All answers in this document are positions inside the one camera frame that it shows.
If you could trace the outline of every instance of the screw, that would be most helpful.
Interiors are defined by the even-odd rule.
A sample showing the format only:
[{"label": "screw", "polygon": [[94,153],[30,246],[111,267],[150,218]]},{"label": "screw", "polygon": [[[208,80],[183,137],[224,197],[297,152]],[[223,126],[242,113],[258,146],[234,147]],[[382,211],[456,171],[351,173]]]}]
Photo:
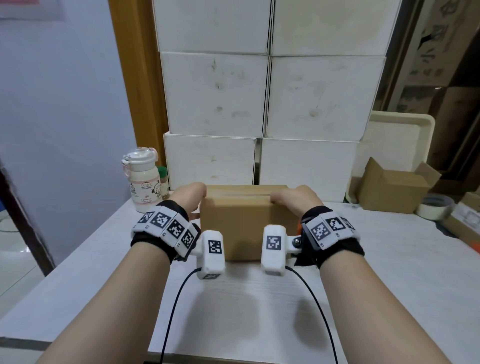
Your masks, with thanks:
[{"label": "screw", "polygon": [[301,247],[301,240],[299,238],[295,238],[292,240],[292,245],[294,248],[300,248]]}]

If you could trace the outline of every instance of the person's left arm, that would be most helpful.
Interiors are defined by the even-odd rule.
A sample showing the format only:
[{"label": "person's left arm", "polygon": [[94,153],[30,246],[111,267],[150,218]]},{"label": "person's left arm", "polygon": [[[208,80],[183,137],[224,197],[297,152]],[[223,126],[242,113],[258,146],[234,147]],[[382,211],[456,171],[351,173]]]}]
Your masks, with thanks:
[{"label": "person's left arm", "polygon": [[[171,196],[187,213],[206,194],[203,183]],[[37,363],[143,363],[170,272],[170,259],[144,242],[132,246],[107,282]]]}]

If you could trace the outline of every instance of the black wristband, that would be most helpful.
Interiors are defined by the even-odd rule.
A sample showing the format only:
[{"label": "black wristband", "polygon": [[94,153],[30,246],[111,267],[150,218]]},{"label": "black wristband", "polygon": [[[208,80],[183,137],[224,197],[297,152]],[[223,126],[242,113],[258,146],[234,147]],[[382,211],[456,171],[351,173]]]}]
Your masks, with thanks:
[{"label": "black wristband", "polygon": [[[177,204],[175,201],[172,200],[165,200],[157,204],[157,206],[165,206],[168,207],[170,210],[173,210],[179,214],[181,214],[185,220],[189,221],[188,214],[185,209]],[[132,242],[130,243],[130,247],[132,247],[135,243],[138,242],[145,242],[155,245],[156,247],[162,249],[168,256],[170,260],[170,264],[172,264],[173,260],[177,257],[178,253],[175,248],[171,247],[167,243],[165,243],[162,239],[157,238],[156,236],[150,235],[148,232],[136,232],[133,236]]]},{"label": "black wristband", "polygon": [[[302,216],[302,222],[310,221],[311,219],[317,217],[320,214],[324,214],[326,212],[331,212],[332,210],[329,209],[327,206],[316,206],[308,210]],[[295,262],[296,266],[305,267],[305,266],[312,266],[316,265],[320,268],[320,266],[331,256],[334,254],[341,252],[342,250],[348,250],[353,253],[360,254],[361,256],[365,256],[365,252],[363,251],[360,243],[355,238],[348,238],[339,240],[332,246],[328,247],[325,250],[314,250],[312,247],[312,243],[309,241],[307,235],[302,230],[301,234],[301,241],[302,241],[302,248],[301,252],[297,255],[297,260]]]}]

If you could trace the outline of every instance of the beige tray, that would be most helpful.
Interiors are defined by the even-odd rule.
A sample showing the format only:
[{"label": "beige tray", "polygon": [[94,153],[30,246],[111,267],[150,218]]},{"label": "beige tray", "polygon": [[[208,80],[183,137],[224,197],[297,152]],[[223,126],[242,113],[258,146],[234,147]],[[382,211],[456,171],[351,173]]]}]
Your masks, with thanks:
[{"label": "beige tray", "polygon": [[426,162],[434,127],[435,119],[427,114],[372,111],[357,147],[345,198],[350,203],[358,203],[355,191],[370,157],[386,170],[408,172],[414,171],[420,162]]}]

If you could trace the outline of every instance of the wall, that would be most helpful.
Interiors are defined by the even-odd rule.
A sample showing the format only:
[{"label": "wall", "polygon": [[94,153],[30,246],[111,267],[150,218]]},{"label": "wall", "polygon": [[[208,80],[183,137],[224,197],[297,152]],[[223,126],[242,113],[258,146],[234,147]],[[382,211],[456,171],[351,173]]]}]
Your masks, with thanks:
[{"label": "wall", "polygon": [[107,0],[0,20],[0,159],[59,264],[129,197],[135,146]]}]

